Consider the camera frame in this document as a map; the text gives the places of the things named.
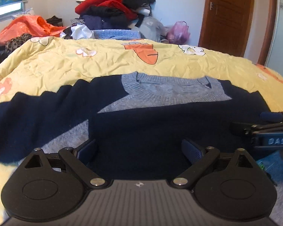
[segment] door frame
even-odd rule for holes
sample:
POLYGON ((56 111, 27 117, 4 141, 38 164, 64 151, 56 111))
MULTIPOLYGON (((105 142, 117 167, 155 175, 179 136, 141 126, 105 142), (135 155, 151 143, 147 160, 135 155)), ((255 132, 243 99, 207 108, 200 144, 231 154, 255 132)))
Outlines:
POLYGON ((269 0, 269 11, 268 11, 268 18, 267 18, 267 26, 265 31, 265 36, 260 52, 260 56, 258 59, 257 64, 265 65, 267 56, 269 53, 270 45, 272 42, 272 37, 275 28, 275 21, 277 15, 277 0, 269 0))
MULTIPOLYGON (((201 26, 199 43, 198 43, 198 46, 200 46, 200 47, 202 47, 202 45, 203 45, 204 35, 205 35, 205 31, 206 31, 206 25, 207 25, 207 22, 208 22, 208 13, 210 12, 210 2, 211 2, 211 0, 205 0, 202 26, 201 26)), ((248 36, 250 34, 251 24, 252 24, 252 19, 253 19, 254 2, 255 2, 255 0, 251 0, 251 10, 250 10, 249 18, 248 18, 248 26, 247 26, 247 29, 246 29, 246 35, 245 35, 245 38, 244 38, 244 41, 243 41, 242 52, 240 54, 240 57, 244 56, 246 45, 248 43, 248 36)))

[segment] bed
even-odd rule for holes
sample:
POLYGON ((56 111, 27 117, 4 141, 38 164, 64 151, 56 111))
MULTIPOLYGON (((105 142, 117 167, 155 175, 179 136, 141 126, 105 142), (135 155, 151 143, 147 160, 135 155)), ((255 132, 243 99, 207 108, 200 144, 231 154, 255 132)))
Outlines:
MULTIPOLYGON (((248 92, 259 91, 271 111, 283 111, 283 77, 240 57, 146 39, 64 40, 34 37, 0 64, 0 103, 17 92, 39 96, 74 85, 78 79, 132 73, 230 80, 248 92)), ((17 164, 0 163, 0 193, 17 164)), ((0 224, 4 208, 0 200, 0 224)))

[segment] pink plastic bag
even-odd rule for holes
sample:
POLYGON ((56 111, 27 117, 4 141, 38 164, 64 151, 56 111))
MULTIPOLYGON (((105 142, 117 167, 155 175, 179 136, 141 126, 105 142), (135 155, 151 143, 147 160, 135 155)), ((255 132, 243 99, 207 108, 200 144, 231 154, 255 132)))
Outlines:
POLYGON ((175 25, 170 29, 167 39, 171 44, 178 44, 182 45, 187 40, 189 40, 190 37, 189 33, 189 27, 186 22, 180 21, 176 22, 175 25))

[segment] metal screw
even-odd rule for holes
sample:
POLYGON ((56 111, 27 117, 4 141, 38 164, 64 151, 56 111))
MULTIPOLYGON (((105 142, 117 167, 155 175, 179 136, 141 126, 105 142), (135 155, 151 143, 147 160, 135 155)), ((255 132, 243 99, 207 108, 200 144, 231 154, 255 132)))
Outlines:
POLYGON ((93 186, 101 186, 105 183, 106 181, 102 178, 94 178, 94 179, 91 179, 90 180, 90 183, 93 185, 93 186))
POLYGON ((173 183, 175 183, 176 185, 186 185, 188 183, 188 180, 184 177, 178 177, 178 178, 175 178, 173 180, 173 183))

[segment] wooden door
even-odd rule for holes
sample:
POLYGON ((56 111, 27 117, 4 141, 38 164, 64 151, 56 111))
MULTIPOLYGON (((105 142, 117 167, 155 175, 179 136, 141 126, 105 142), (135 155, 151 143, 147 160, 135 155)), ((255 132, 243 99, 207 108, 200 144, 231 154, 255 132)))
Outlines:
POLYGON ((206 0, 199 46, 243 57, 254 0, 206 0))

